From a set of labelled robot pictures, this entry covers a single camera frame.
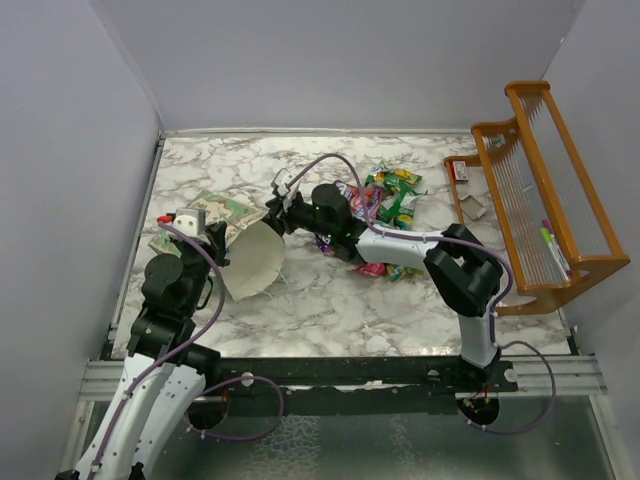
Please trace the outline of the small grey cardboard box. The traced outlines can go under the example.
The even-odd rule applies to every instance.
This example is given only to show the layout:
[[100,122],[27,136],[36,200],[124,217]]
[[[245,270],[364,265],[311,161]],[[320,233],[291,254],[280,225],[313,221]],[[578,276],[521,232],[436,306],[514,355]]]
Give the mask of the small grey cardboard box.
[[473,195],[468,194],[459,200],[461,211],[471,220],[478,220],[486,213],[486,207]]

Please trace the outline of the green printed paper bag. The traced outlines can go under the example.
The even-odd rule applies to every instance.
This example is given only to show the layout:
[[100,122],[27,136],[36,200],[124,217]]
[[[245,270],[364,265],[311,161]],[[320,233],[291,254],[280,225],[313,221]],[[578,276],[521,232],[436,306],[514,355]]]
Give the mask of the green printed paper bag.
[[218,267],[222,279],[214,282],[235,302],[252,297],[267,289],[280,275],[285,257],[282,237],[265,221],[266,211],[233,200],[227,196],[204,190],[181,207],[202,207],[206,210],[205,234],[188,237],[173,228],[175,212],[158,218],[158,223],[173,228],[157,234],[149,243],[156,256],[145,267],[143,295],[160,302],[196,299],[202,288],[191,286],[184,276],[184,264],[177,248],[178,240],[191,242],[207,239],[207,225],[226,222],[226,258],[229,265]]

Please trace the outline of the yellow green snack packet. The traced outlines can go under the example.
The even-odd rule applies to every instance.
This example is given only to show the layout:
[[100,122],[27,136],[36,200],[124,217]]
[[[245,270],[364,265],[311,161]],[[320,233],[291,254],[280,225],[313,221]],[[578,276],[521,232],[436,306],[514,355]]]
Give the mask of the yellow green snack packet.
[[414,192],[423,177],[402,168],[389,167],[385,162],[377,164],[365,180],[366,186],[377,186],[386,191]]

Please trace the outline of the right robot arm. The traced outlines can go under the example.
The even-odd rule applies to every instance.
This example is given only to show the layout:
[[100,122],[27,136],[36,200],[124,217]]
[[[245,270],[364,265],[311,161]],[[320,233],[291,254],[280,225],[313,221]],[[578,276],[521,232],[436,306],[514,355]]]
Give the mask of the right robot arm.
[[321,184],[305,202],[298,192],[275,188],[266,203],[265,222],[279,235],[298,229],[324,240],[333,256],[354,265],[392,264],[429,274],[445,304],[459,319],[461,383],[481,391],[496,376],[499,359],[490,302],[498,294],[503,268],[466,227],[452,224],[442,233],[402,233],[371,227],[355,217],[334,184]]

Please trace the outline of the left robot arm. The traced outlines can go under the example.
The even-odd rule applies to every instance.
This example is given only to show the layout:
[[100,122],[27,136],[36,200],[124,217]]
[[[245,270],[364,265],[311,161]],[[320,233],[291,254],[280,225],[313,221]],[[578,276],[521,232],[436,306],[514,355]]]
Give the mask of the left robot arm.
[[192,320],[207,284],[223,281],[226,224],[168,214],[159,225],[174,254],[145,267],[142,308],[132,324],[128,357],[98,430],[76,465],[60,479],[148,479],[164,444],[199,395],[214,392],[219,353],[195,345]]

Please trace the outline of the red white small box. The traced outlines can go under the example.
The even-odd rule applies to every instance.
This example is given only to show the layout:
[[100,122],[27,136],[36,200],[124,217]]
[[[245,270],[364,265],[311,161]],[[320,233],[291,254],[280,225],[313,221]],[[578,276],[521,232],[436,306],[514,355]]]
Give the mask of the red white small box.
[[451,162],[451,171],[455,182],[466,183],[469,181],[467,164],[464,160],[453,160]]

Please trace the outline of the purple marker pen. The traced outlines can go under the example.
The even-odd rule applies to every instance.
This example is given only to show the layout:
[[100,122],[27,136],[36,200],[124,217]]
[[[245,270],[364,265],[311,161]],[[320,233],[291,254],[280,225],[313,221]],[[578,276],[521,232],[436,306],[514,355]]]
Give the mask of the purple marker pen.
[[559,256],[561,264],[563,265],[565,270],[569,271],[570,270],[569,264],[568,264],[568,262],[567,262],[567,260],[566,260],[566,258],[564,256],[562,250],[561,250],[561,247],[560,247],[560,245],[558,243],[558,240],[556,239],[556,236],[555,236],[555,233],[554,233],[554,230],[553,230],[553,227],[552,227],[551,223],[547,219],[543,219],[541,221],[541,223],[544,226],[544,228],[549,232],[549,235],[550,235],[550,237],[552,239],[552,242],[553,242],[553,244],[554,244],[554,246],[555,246],[555,248],[556,248],[556,250],[558,252],[558,256]]

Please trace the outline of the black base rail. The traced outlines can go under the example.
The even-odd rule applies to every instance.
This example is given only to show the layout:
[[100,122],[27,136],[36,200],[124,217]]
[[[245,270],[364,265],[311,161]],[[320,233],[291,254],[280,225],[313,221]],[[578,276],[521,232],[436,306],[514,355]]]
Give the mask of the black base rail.
[[212,427],[224,417],[347,416],[394,413],[449,415],[456,397],[517,389],[512,363],[488,373],[458,356],[223,358],[196,349],[208,392],[189,419]]

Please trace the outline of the wooden tiered rack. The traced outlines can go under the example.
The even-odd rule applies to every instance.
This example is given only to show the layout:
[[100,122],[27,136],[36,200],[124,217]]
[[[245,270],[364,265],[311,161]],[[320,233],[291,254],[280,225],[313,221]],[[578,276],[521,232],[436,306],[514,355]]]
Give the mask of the wooden tiered rack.
[[[484,177],[514,272],[518,304],[498,306],[499,315],[556,311],[629,264],[569,129],[543,80],[515,81],[505,94],[513,116],[472,126],[476,153],[450,156],[449,176],[459,221],[463,183],[451,162],[464,160],[469,174]],[[569,264],[565,281],[541,235],[547,219]]]

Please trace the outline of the purple pink snack packet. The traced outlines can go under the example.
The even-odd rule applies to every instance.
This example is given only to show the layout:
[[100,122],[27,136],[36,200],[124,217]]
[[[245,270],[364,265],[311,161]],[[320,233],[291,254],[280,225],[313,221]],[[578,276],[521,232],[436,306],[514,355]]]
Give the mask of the purple pink snack packet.
[[355,185],[340,180],[335,180],[333,184],[338,188],[340,194],[347,199],[351,214],[355,218],[365,220],[365,216],[368,216],[370,221],[376,219],[382,201],[385,198],[383,189],[378,187],[360,189]]

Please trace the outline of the red pink snack packet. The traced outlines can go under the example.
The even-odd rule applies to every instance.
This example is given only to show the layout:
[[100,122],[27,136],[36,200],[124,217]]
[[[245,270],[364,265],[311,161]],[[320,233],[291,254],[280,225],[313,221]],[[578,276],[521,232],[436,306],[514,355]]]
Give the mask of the red pink snack packet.
[[384,277],[387,274],[387,267],[384,263],[365,263],[363,265],[354,267],[353,272],[365,275],[368,277]]

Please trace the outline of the green marker pen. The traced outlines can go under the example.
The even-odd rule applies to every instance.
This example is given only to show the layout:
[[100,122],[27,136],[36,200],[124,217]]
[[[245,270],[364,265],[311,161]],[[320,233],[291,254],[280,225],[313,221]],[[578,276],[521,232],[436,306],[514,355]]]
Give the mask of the green marker pen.
[[542,226],[540,228],[540,232],[541,232],[541,235],[542,235],[542,237],[543,237],[543,239],[545,241],[545,244],[549,248],[552,257],[553,257],[555,263],[557,264],[557,266],[558,266],[558,268],[559,268],[559,270],[561,272],[561,275],[563,276],[565,281],[569,281],[570,278],[571,278],[571,271],[570,270],[569,271],[565,270],[563,265],[561,264],[559,256],[558,256],[558,252],[557,252],[557,250],[556,250],[556,248],[555,248],[555,246],[554,246],[554,244],[552,242],[552,239],[551,239],[551,237],[549,235],[549,232],[544,228],[544,226]]

